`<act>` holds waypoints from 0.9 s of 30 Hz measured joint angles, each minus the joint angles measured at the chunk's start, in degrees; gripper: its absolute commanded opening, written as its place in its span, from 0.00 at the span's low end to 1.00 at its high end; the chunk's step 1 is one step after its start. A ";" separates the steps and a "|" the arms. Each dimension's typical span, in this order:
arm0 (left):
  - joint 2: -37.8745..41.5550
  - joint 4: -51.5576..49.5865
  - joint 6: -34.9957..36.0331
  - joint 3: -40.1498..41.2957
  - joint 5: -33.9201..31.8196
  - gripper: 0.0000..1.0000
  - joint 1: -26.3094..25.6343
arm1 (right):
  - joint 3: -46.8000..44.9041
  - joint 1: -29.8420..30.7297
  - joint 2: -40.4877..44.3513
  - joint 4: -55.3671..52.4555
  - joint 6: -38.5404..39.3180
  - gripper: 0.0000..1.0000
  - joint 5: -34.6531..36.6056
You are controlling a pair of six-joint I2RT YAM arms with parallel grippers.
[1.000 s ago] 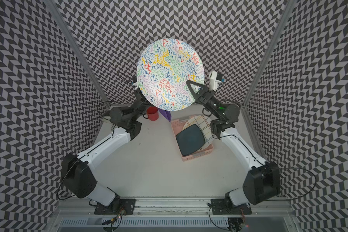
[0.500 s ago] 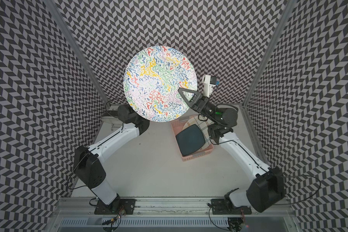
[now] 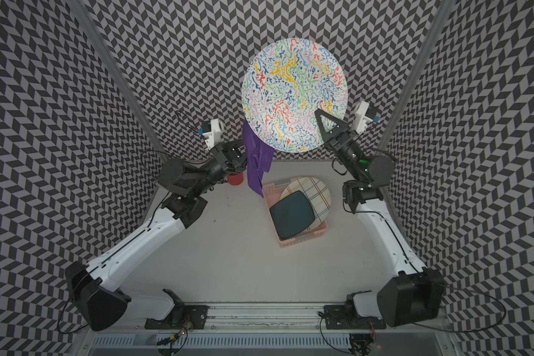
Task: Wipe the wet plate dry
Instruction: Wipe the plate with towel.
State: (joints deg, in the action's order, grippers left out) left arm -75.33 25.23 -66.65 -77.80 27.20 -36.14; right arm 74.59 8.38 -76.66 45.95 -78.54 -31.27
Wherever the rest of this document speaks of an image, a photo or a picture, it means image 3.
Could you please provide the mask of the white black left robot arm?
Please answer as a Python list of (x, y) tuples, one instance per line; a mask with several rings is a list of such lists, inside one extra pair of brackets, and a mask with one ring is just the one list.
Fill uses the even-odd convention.
[(240, 139), (219, 142), (210, 149), (210, 158), (200, 166), (170, 158), (157, 178), (168, 194), (149, 221), (104, 254), (86, 264), (75, 262), (66, 268), (68, 301), (84, 317), (87, 327), (100, 332), (124, 316), (179, 319), (182, 301), (172, 290), (148, 295), (126, 289), (123, 283), (143, 261), (201, 217), (207, 205), (203, 194), (227, 176), (246, 170), (243, 147)]

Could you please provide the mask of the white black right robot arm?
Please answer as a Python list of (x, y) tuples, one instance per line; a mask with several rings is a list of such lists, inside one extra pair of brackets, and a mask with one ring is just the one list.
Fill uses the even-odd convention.
[(396, 226), (381, 189), (390, 183), (396, 160), (385, 151), (367, 155), (348, 124), (322, 109), (314, 113), (323, 145), (352, 178), (342, 187), (344, 210), (369, 232), (384, 263), (387, 282), (347, 298), (347, 309), (359, 318), (396, 327), (433, 320), (441, 309), (444, 279), (426, 267)]

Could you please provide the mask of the colourful squiggle pattern plate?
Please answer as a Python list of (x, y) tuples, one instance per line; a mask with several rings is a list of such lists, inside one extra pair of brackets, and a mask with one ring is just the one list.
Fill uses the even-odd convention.
[(314, 112), (344, 119), (348, 84), (333, 54), (309, 39), (276, 41), (258, 53), (241, 85), (253, 132), (276, 151), (303, 153), (323, 145)]

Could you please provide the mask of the dark teal square plate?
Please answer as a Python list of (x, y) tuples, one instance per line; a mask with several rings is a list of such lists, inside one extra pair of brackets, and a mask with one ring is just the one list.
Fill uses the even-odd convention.
[(302, 191), (289, 194), (269, 211), (280, 240), (291, 239), (310, 227), (315, 220), (313, 207)]

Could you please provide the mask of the purple microfibre cloth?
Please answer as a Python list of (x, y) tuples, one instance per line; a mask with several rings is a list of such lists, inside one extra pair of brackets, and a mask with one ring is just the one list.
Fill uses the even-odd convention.
[(243, 122), (242, 141), (246, 150), (246, 172), (249, 188), (263, 197), (263, 175), (270, 171), (274, 148), (265, 144), (253, 132), (247, 121)]

